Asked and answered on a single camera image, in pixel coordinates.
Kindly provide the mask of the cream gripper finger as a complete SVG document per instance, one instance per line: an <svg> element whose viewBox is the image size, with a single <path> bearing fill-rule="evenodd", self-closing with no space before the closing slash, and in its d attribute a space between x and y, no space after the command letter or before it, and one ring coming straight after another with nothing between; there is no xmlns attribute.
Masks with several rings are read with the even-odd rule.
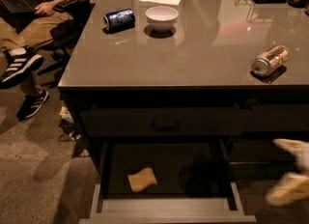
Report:
<svg viewBox="0 0 309 224"><path fill-rule="evenodd" d="M296 165L301 170L309 170L309 143L300 140L274 139L273 143L295 157Z"/></svg>
<svg viewBox="0 0 309 224"><path fill-rule="evenodd" d="M309 177L287 173L266 195L266 201L273 206L284 206L309 197Z"/></svg>

